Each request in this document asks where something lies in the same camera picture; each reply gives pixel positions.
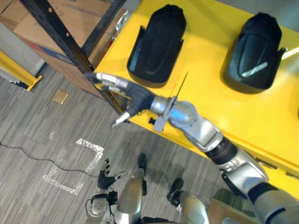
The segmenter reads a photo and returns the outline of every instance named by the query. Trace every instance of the gray carpet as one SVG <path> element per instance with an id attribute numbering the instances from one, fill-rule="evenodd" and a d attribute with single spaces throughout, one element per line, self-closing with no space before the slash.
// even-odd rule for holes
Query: gray carpet
<path id="1" fill-rule="evenodd" d="M 117 191 L 136 168 L 138 154 L 144 152 L 149 168 L 143 216 L 179 221 L 166 200 L 169 184 L 178 176 L 185 181 L 183 189 L 204 203 L 220 189 L 227 189 L 210 161 L 135 124 L 111 130 L 109 125 L 117 114 L 107 102 L 79 90 L 49 67 L 41 75 L 31 92 L 0 78 L 1 143 L 22 146 L 31 155 L 51 158 L 64 168 L 85 170 L 90 166 L 93 175 L 109 158 L 111 174 L 128 171 L 114 184 Z M 63 105 L 52 100 L 58 89 L 69 94 Z M 104 148 L 98 162 L 90 147 L 76 144 L 79 139 Z M 82 224 L 85 201 L 95 193 L 95 178 L 34 161 L 18 149 L 0 148 L 1 224 Z"/>

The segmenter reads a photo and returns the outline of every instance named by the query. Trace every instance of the black plastic cover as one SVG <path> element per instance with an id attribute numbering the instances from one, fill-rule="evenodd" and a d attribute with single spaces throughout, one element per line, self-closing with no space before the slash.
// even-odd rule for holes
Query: black plastic cover
<path id="1" fill-rule="evenodd" d="M 131 77 L 148 87 L 164 86 L 182 47 L 185 28 L 181 8 L 166 5 L 155 11 L 147 28 L 141 26 L 128 60 Z"/>
<path id="2" fill-rule="evenodd" d="M 285 52 L 278 52 L 281 35 L 274 17 L 258 13 L 250 18 L 235 42 L 224 75 L 228 85 L 244 92 L 270 88 Z"/>

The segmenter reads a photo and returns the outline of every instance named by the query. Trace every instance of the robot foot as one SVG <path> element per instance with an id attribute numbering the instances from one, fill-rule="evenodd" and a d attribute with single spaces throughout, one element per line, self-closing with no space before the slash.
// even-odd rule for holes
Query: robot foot
<path id="1" fill-rule="evenodd" d="M 148 158 L 146 157 L 146 155 L 144 153 L 140 153 L 138 156 L 138 168 L 143 169 L 144 174 L 146 171 L 147 163 L 148 163 Z"/>
<path id="2" fill-rule="evenodd" d="M 175 207 L 180 204 L 179 198 L 181 195 L 181 189 L 184 185 L 182 178 L 176 179 L 171 186 L 169 193 L 167 194 L 167 200 Z"/>

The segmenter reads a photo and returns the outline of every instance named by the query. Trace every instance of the white tape marking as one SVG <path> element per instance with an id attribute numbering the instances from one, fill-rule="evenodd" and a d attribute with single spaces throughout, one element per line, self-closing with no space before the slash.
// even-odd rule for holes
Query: white tape marking
<path id="1" fill-rule="evenodd" d="M 50 135 L 49 135 L 49 139 L 52 139 L 54 136 L 54 132 L 52 132 Z"/>
<path id="2" fill-rule="evenodd" d="M 102 158 L 104 148 L 101 147 L 101 146 L 95 145 L 91 142 L 88 142 L 88 141 L 86 141 L 82 138 L 78 139 L 76 141 L 76 144 L 80 145 L 80 146 L 85 146 L 87 148 L 90 148 L 91 150 L 93 150 L 95 152 L 95 156 L 94 156 L 93 160 L 89 163 L 89 165 L 85 169 L 85 172 L 90 173 L 90 171 L 92 171 L 95 168 L 97 163 Z M 58 163 L 61 163 L 63 161 L 63 156 L 65 155 L 65 153 L 66 153 L 66 150 L 61 150 L 58 153 L 58 159 L 57 159 Z M 57 171 L 58 171 L 58 168 L 55 165 L 53 165 L 50 172 L 47 175 L 43 176 L 43 180 L 45 182 L 49 183 L 49 184 L 52 184 L 56 187 L 59 187 L 63 190 L 66 190 L 66 191 L 70 192 L 71 194 L 78 195 L 78 193 L 80 192 L 80 190 L 84 186 L 84 183 L 85 183 L 84 179 L 87 178 L 87 176 L 85 174 L 82 174 L 79 181 L 78 181 L 78 183 L 76 184 L 76 187 L 75 188 L 70 188 L 70 187 L 58 182 L 57 180 L 53 179 L 53 176 L 57 173 Z"/>

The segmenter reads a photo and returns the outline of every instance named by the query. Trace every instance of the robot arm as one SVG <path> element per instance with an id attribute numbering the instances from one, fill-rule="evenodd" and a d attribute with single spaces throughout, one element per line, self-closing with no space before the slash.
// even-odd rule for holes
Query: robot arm
<path id="1" fill-rule="evenodd" d="M 268 183 L 268 176 L 248 153 L 225 138 L 209 120 L 201 117 L 189 102 L 179 101 L 167 111 L 171 99 L 155 97 L 150 110 L 159 118 L 154 129 L 160 130 L 163 118 L 180 129 L 185 137 L 204 152 L 222 172 L 232 191 L 248 198 L 261 223 L 299 223 L 299 203 L 291 195 Z"/>
<path id="2" fill-rule="evenodd" d="M 215 163 L 228 186 L 238 195 L 251 200 L 261 223 L 299 223 L 298 201 L 270 185 L 267 174 L 258 163 L 225 138 L 214 124 L 201 117 L 191 103 L 176 101 L 176 97 L 155 96 L 142 86 L 105 73 L 88 73 L 86 78 L 101 82 L 108 89 L 126 93 L 132 98 L 130 107 L 112 126 L 144 109 L 151 110 L 158 115 L 154 130 L 161 132 L 167 121 L 181 130 L 193 145 Z"/>

